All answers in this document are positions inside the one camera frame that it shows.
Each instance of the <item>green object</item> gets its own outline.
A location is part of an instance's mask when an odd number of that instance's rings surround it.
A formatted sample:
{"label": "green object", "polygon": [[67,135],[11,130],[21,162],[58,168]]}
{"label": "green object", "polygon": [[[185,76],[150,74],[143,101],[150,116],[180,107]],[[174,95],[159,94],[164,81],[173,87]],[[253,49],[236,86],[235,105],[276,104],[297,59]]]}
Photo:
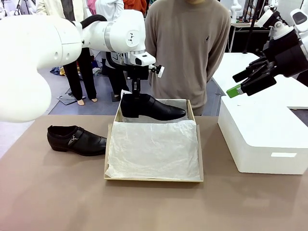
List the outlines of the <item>green object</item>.
{"label": "green object", "polygon": [[229,90],[227,90],[227,94],[230,98],[233,98],[235,96],[238,96],[239,95],[239,92],[237,91],[238,88],[241,88],[241,85],[237,85],[235,86],[234,88],[231,88]]}

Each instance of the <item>neck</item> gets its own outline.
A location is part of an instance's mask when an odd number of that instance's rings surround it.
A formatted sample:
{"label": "neck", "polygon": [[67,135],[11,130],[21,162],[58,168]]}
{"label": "neck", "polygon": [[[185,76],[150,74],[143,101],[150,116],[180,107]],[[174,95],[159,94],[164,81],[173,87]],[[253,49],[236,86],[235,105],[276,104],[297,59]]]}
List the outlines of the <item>neck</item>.
{"label": "neck", "polygon": [[190,4],[199,4],[204,2],[205,0],[186,0]]}

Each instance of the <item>black shoe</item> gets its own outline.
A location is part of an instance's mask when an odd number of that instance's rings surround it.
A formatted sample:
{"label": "black shoe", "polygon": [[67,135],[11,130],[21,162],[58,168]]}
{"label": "black shoe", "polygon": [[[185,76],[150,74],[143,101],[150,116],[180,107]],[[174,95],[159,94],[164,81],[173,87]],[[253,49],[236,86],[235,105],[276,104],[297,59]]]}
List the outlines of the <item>black shoe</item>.
{"label": "black shoe", "polygon": [[51,148],[59,152],[72,151],[79,155],[95,156],[106,151],[106,138],[77,126],[50,126],[47,139]]}
{"label": "black shoe", "polygon": [[123,95],[121,111],[128,118],[144,115],[161,121],[179,119],[186,115],[185,110],[163,104],[148,94],[140,94],[139,99],[135,99],[133,94]]}

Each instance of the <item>beige sweater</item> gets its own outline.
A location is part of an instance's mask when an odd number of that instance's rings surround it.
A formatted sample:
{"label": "beige sweater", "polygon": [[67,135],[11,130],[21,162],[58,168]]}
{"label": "beige sweater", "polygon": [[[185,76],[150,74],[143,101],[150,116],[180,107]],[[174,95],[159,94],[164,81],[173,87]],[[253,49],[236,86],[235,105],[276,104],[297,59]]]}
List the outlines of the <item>beige sweater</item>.
{"label": "beige sweater", "polygon": [[189,99],[202,114],[206,83],[217,70],[230,28],[228,10],[217,0],[190,4],[157,0],[146,18],[146,49],[165,67],[162,78],[150,74],[154,97]]}

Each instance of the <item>orange shirt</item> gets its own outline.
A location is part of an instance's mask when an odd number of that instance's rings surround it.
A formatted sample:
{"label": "orange shirt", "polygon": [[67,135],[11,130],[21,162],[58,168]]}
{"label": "orange shirt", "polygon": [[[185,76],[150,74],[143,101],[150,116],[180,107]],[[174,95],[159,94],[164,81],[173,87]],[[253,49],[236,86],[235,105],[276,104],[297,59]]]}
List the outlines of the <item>orange shirt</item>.
{"label": "orange shirt", "polygon": [[142,12],[146,11],[146,0],[123,0],[124,9],[133,9]]}

